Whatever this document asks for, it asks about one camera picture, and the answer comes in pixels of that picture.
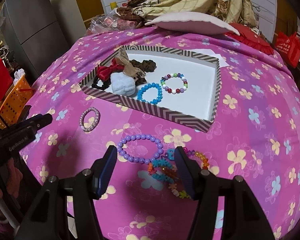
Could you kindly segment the pink rhinestone bangle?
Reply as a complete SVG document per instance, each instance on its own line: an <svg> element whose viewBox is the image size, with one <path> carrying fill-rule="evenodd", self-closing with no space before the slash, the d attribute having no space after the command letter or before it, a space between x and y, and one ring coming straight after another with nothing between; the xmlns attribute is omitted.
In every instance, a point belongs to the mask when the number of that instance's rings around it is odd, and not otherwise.
<svg viewBox="0 0 300 240"><path fill-rule="evenodd" d="M79 127L85 133L90 133L97 127L100 117L101 115L98 109L95 107L89 107L81 114L79 119Z"/></svg>

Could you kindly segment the grey refrigerator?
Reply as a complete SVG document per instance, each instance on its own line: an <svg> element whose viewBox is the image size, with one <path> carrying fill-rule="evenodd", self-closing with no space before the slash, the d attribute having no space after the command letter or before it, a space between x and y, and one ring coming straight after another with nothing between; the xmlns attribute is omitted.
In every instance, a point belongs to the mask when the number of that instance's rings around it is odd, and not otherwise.
<svg viewBox="0 0 300 240"><path fill-rule="evenodd" d="M34 82L69 45L50 0L5 0L0 29L14 57Z"/></svg>

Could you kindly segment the orange plastic basket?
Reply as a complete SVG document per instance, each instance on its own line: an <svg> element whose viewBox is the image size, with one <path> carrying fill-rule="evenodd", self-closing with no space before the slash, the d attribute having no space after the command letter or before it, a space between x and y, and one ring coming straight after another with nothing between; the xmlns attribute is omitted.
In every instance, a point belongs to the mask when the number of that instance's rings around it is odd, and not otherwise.
<svg viewBox="0 0 300 240"><path fill-rule="evenodd" d="M0 102L0 116L8 126L16 124L22 110L33 96L33 89L23 75L15 86L11 86Z"/></svg>

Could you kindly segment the white paper sheet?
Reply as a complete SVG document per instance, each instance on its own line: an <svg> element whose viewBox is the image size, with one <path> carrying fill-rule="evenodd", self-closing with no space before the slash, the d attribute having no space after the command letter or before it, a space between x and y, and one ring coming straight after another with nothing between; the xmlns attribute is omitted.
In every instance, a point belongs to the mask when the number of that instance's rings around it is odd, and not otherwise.
<svg viewBox="0 0 300 240"><path fill-rule="evenodd" d="M211 49L191 49L191 51L217 58L219 60L219 66L221 68L229 66L229 64L227 64L226 60L221 56L221 54L215 54Z"/></svg>

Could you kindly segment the red frilled cushion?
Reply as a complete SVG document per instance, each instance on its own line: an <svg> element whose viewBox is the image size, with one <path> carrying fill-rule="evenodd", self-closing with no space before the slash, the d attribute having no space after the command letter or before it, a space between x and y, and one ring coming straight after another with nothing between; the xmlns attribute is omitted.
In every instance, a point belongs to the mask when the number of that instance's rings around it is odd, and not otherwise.
<svg viewBox="0 0 300 240"><path fill-rule="evenodd" d="M232 37L235 40L251 48L259 50L260 52L263 52L266 55L274 54L273 48L263 38L262 35L255 33L251 28L247 27L246 25L242 25L240 23L230 23L230 25L239 32L239 35L232 32L228 32L226 33L226 35L228 35L229 37Z"/></svg>

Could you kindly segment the white pink pillow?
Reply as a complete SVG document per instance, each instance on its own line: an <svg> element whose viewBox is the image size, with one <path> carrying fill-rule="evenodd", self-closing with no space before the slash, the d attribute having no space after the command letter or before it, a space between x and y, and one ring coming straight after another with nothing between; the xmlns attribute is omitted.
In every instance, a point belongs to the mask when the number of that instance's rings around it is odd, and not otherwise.
<svg viewBox="0 0 300 240"><path fill-rule="evenodd" d="M145 26L148 25L156 25L172 31L203 35L218 35L227 32L240 35L239 31L228 23L214 16L192 11L162 14L145 23Z"/></svg>

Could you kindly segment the beige floral quilt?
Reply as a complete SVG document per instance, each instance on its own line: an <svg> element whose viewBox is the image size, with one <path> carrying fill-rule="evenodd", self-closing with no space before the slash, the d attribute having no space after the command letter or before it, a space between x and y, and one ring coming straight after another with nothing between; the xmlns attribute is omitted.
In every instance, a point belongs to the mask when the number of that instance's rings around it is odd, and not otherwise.
<svg viewBox="0 0 300 240"><path fill-rule="evenodd" d="M116 12L123 20L138 24L170 12L194 11L215 16L226 23L256 27L251 0L129 0Z"/></svg>

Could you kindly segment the light blue fluffy scrunchie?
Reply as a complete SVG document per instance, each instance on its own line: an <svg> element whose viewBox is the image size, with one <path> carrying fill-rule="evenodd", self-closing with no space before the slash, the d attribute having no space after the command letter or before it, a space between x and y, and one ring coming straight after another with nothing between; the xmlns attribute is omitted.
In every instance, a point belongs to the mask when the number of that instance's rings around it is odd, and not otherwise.
<svg viewBox="0 0 300 240"><path fill-rule="evenodd" d="M135 93L136 86L132 77L123 72L112 73L110 75L112 93L122 96L131 96Z"/></svg>

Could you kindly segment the striped white tray box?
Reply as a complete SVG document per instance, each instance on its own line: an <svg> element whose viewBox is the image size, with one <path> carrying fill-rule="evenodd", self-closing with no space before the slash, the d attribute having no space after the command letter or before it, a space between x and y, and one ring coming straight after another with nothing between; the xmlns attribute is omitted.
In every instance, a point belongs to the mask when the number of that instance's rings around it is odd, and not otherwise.
<svg viewBox="0 0 300 240"><path fill-rule="evenodd" d="M130 60L152 60L157 67L146 73L146 84L136 86L131 96L91 87L97 68L81 82L85 94L172 121L202 132L208 132L217 111L221 86L219 60L209 55L168 47L122 46ZM117 52L101 62L110 66Z"/></svg>

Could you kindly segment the red shopping bag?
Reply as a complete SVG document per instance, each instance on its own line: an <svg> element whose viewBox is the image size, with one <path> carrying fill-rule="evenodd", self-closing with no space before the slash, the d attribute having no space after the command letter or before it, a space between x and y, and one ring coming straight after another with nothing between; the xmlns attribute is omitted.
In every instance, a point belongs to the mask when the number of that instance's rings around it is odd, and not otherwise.
<svg viewBox="0 0 300 240"><path fill-rule="evenodd" d="M275 49L282 59L293 68L296 68L300 60L300 38L297 32L287 36L279 31L275 41Z"/></svg>

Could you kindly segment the red satin bow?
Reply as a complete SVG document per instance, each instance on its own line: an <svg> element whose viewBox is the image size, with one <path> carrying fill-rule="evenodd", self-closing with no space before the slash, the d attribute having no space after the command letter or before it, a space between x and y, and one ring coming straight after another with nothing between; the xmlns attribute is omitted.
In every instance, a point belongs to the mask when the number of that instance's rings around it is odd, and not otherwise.
<svg viewBox="0 0 300 240"><path fill-rule="evenodd" d="M116 59L113 58L110 66L98 66L96 76L102 82L106 82L108 79L110 79L112 73L122 72L124 68L125 66L123 64L117 63Z"/></svg>

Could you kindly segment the black scrunchie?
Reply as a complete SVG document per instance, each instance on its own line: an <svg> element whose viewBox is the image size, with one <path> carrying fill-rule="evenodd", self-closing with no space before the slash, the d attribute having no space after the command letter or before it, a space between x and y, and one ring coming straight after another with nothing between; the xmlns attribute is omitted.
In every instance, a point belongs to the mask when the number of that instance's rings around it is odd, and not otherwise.
<svg viewBox="0 0 300 240"><path fill-rule="evenodd" d="M106 81L102 81L99 77L95 76L93 79L93 83L91 84L91 87L99 90L106 90L107 88L109 88L110 84L111 84L110 79L107 79Z"/></svg>

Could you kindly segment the clear plastic bag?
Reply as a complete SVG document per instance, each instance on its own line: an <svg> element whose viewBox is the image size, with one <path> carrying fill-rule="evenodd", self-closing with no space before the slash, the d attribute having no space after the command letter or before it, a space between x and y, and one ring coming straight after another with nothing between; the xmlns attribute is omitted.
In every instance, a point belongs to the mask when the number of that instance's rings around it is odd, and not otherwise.
<svg viewBox="0 0 300 240"><path fill-rule="evenodd" d="M117 13L117 8L106 15L93 17L85 33L86 36L102 34L110 31L124 31L136 29L137 21L124 20Z"/></svg>

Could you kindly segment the dark brown scrunchie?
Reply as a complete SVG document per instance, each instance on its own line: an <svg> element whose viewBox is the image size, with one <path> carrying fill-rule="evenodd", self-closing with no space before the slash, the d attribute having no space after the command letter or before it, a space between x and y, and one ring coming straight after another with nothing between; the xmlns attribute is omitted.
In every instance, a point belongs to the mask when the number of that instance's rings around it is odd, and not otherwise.
<svg viewBox="0 0 300 240"><path fill-rule="evenodd" d="M136 75L134 76L136 86L146 84L146 73L154 72L157 67L156 63L152 60L143 60L142 62L130 60L130 63L136 69Z"/></svg>

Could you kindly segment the pink floral bed sheet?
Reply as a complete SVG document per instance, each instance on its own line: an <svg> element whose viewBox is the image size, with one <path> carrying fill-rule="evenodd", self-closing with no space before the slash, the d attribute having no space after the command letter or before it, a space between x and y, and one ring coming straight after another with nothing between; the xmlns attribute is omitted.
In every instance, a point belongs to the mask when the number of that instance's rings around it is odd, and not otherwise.
<svg viewBox="0 0 300 240"><path fill-rule="evenodd" d="M216 118L207 133L107 102L82 92L79 83L121 45L213 50L221 68ZM159 28L114 31L80 38L33 85L29 115L50 113L53 122L36 134L21 156L36 179L71 177L90 167L127 135L150 134L164 150L183 146L208 159L209 171L242 176L269 220L275 239L287 239L300 219L300 92L280 55L224 37ZM85 133L79 118L88 107L101 113ZM108 239L186 239L196 202L181 185L164 184L118 156L108 188L95 202Z"/></svg>

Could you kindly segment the tan lace bow hairclip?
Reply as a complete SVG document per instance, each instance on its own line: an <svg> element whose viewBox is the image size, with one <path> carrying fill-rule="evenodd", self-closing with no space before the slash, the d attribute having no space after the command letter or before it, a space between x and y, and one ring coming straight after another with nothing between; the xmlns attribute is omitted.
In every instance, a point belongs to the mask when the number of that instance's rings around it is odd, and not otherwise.
<svg viewBox="0 0 300 240"><path fill-rule="evenodd" d="M115 56L115 61L117 64L121 64L124 66L123 73L129 77L132 77L134 81L138 79L143 79L146 74L140 70L139 68L135 68L123 47L120 47L117 51L117 55Z"/></svg>

